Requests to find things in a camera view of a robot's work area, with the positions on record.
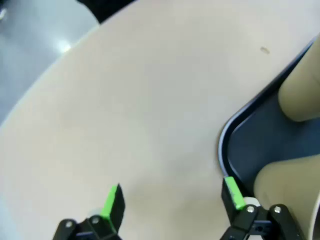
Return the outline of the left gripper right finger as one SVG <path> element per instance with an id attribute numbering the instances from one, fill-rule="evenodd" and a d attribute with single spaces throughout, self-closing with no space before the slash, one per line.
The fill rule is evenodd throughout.
<path id="1" fill-rule="evenodd" d="M 302 240 L 303 235 L 284 204 L 263 208 L 254 197 L 243 197 L 232 176 L 223 178 L 221 188 L 230 226 L 222 240 Z"/>

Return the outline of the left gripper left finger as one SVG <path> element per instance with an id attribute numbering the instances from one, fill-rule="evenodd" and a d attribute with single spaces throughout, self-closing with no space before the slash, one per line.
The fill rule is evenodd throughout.
<path id="1" fill-rule="evenodd" d="M 54 240 L 120 240 L 121 227 L 126 204 L 120 184 L 111 187 L 99 214 L 77 222 L 71 218 L 60 221 L 54 233 Z"/>

